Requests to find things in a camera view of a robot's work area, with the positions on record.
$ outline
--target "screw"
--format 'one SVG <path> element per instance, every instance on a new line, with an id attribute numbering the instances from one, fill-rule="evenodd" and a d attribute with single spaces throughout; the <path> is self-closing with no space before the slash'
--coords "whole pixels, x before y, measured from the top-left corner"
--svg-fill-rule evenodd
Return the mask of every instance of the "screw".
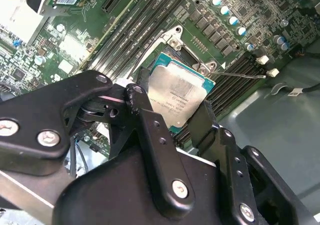
<path id="1" fill-rule="evenodd" d="M 96 76 L 96 79 L 99 81 L 99 82 L 102 82 L 102 83 L 106 83 L 108 80 L 107 80 L 107 78 L 105 77 L 105 76 L 103 76 L 103 75 L 98 75 L 98 76 Z"/>
<path id="2" fill-rule="evenodd" d="M 228 136 L 228 137 L 232 137 L 232 134 L 230 131 L 228 130 L 224 130 L 224 133 Z"/>
<path id="3" fill-rule="evenodd" d="M 172 189 L 175 195 L 181 199 L 185 199 L 188 196 L 188 188 L 179 180 L 174 180 L 172 183 Z"/>
<path id="4" fill-rule="evenodd" d="M 90 137 L 89 137 L 89 136 L 84 136 L 83 140 L 84 140 L 85 142 L 89 142 Z"/>
<path id="5" fill-rule="evenodd" d="M 254 148 L 251 148 L 251 151 L 253 152 L 254 155 L 256 155 L 257 157 L 259 156 L 259 153 L 257 150 L 255 150 Z"/>
<path id="6" fill-rule="evenodd" d="M 246 204 L 240 204 L 240 211 L 244 218 L 247 219 L 249 222 L 253 222 L 255 220 L 254 213 L 252 212 L 251 208 L 248 207 Z"/>
<path id="7" fill-rule="evenodd" d="M 141 94 L 143 93 L 141 87 L 139 86 L 133 86 L 133 89 L 138 93 L 141 93 Z"/>
<path id="8" fill-rule="evenodd" d="M 54 131 L 42 131 L 38 134 L 37 140 L 42 146 L 53 147 L 60 142 L 60 137 Z"/>
<path id="9" fill-rule="evenodd" d="M 0 120 L 0 136 L 11 136 L 18 132 L 19 125 L 11 120 Z"/>

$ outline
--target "white component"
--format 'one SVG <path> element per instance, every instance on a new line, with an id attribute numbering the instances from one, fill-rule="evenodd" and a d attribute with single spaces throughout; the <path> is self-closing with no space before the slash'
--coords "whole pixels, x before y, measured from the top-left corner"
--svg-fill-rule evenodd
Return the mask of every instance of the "white component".
<path id="1" fill-rule="evenodd" d="M 258 64 L 261 64 L 261 65 L 265 65 L 268 61 L 269 61 L 269 58 L 268 58 L 267 55 L 263 55 L 263 56 L 258 57 L 258 58 L 256 59 L 256 62 L 257 62 Z"/>
<path id="2" fill-rule="evenodd" d="M 299 94 L 303 94 L 302 92 L 303 88 L 294 88 L 289 94 L 288 97 L 296 97 Z"/>
<path id="3" fill-rule="evenodd" d="M 128 84 L 134 84 L 133 81 L 125 78 L 118 78 L 115 82 L 116 84 L 120 85 L 121 87 L 126 87 Z"/>
<path id="4" fill-rule="evenodd" d="M 266 72 L 269 77 L 275 78 L 279 74 L 279 70 L 274 68 Z"/>
<path id="5" fill-rule="evenodd" d="M 69 74 L 74 67 L 69 62 L 63 59 L 60 62 L 58 68 L 64 71 L 66 74 Z"/>
<path id="6" fill-rule="evenodd" d="M 62 4 L 62 5 L 74 5 L 77 2 L 77 0 L 57 0 L 56 4 Z"/>
<path id="7" fill-rule="evenodd" d="M 58 24 L 56 26 L 56 30 L 59 32 L 59 33 L 62 33 L 64 30 L 65 30 L 65 26 L 63 24 Z"/>
<path id="8" fill-rule="evenodd" d="M 100 122 L 99 125 L 96 127 L 96 130 L 98 133 L 102 134 L 110 141 L 109 129 L 106 128 L 106 126 L 102 122 Z"/>
<path id="9" fill-rule="evenodd" d="M 54 80 L 55 80 L 56 82 L 59 82 L 59 81 L 61 80 L 61 77 L 60 77 L 58 74 L 55 74 L 55 75 L 54 75 Z"/>
<path id="10" fill-rule="evenodd" d="M 33 11 L 26 0 L 0 0 L 0 8 L 0 24 L 28 43 L 43 16 Z"/>

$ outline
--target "capacitor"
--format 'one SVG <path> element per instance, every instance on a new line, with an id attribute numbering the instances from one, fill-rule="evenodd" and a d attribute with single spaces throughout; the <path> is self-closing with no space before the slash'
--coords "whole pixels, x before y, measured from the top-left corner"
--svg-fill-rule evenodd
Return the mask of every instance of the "capacitor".
<path id="1" fill-rule="evenodd" d="M 240 26 L 236 29 L 236 34 L 239 36 L 244 36 L 246 34 L 246 28 L 243 26 Z"/>
<path id="2" fill-rule="evenodd" d="M 285 38 L 283 36 L 275 35 L 273 37 L 273 42 L 277 45 L 282 45 L 285 43 Z"/>
<path id="3" fill-rule="evenodd" d="M 213 6 L 218 6 L 218 5 L 221 4 L 221 0 L 211 0 L 211 4 L 212 4 Z"/>
<path id="4" fill-rule="evenodd" d="M 286 19 L 282 19 L 282 20 L 281 20 L 280 26 L 281 26 L 282 28 L 285 28 L 285 27 L 288 26 L 288 25 L 289 25 L 289 21 L 288 21 L 288 20 L 286 20 Z"/>
<path id="5" fill-rule="evenodd" d="M 287 42 L 284 42 L 283 44 L 278 45 L 278 49 L 282 51 L 287 51 L 289 49 L 289 44 Z"/>
<path id="6" fill-rule="evenodd" d="M 227 6 L 222 6 L 219 9 L 219 14 L 220 15 L 227 15 L 229 13 L 229 8 Z"/>
<path id="7" fill-rule="evenodd" d="M 56 30 L 59 32 L 59 33 L 62 33 L 64 30 L 65 30 L 65 26 L 63 24 L 58 24 L 56 26 Z"/>
<path id="8" fill-rule="evenodd" d="M 255 47 L 254 47 L 252 44 L 248 43 L 248 42 L 246 42 L 246 43 L 244 44 L 244 49 L 247 50 L 247 51 L 249 51 L 249 52 L 251 52 L 254 48 L 255 48 Z"/>
<path id="9" fill-rule="evenodd" d="M 35 56 L 34 63 L 38 66 L 44 64 L 46 62 L 46 58 L 44 56 Z"/>
<path id="10" fill-rule="evenodd" d="M 236 25 L 238 23 L 238 18 L 231 16 L 227 19 L 229 25 Z"/>

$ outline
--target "green circuit board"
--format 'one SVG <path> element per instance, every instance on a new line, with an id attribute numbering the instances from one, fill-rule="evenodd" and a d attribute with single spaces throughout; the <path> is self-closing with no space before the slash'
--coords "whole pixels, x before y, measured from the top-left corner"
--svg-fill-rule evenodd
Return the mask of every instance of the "green circuit board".
<path id="1" fill-rule="evenodd" d="M 181 40 L 205 63 L 216 61 L 219 71 L 232 68 L 247 43 L 262 49 L 281 69 L 292 59 L 290 50 L 306 47 L 320 36 L 319 17 L 305 15 L 300 4 L 299 0 L 221 0 L 220 5 L 212 0 L 78 0 L 68 9 L 69 16 L 50 17 L 29 46 L 14 46 L 17 38 L 1 27 L 0 81 L 26 93 L 86 69 L 112 80 L 125 77 L 161 30 L 178 25 Z M 223 6 L 229 9 L 227 15 L 221 15 Z M 228 24 L 232 16 L 238 19 L 235 25 Z M 238 34 L 240 27 L 246 29 L 244 35 Z M 284 37 L 288 49 L 279 48 L 274 36 Z M 142 65 L 150 66 L 166 48 L 158 46 Z"/>

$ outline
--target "white capacitor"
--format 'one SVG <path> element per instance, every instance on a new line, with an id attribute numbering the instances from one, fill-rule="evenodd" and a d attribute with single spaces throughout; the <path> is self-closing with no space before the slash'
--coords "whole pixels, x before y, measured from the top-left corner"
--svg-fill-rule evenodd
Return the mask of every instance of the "white capacitor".
<path id="1" fill-rule="evenodd" d="M 212 4 L 213 6 L 218 6 L 218 5 L 221 4 L 221 0 L 211 0 L 211 4 Z"/>
<path id="2" fill-rule="evenodd" d="M 56 26 L 56 30 L 59 33 L 62 33 L 65 29 L 66 29 L 65 26 L 63 24 L 61 24 L 61 23 Z"/>
<path id="3" fill-rule="evenodd" d="M 219 9 L 219 14 L 220 15 L 227 15 L 229 13 L 229 8 L 227 6 L 222 6 Z"/>
<path id="4" fill-rule="evenodd" d="M 44 64 L 46 62 L 46 58 L 44 56 L 35 56 L 34 63 L 38 66 Z"/>
<path id="5" fill-rule="evenodd" d="M 238 23 L 238 18 L 231 16 L 228 18 L 227 22 L 229 25 L 236 25 Z"/>
<path id="6" fill-rule="evenodd" d="M 236 34 L 239 36 L 244 36 L 246 34 L 247 30 L 245 27 L 240 26 L 236 29 Z"/>

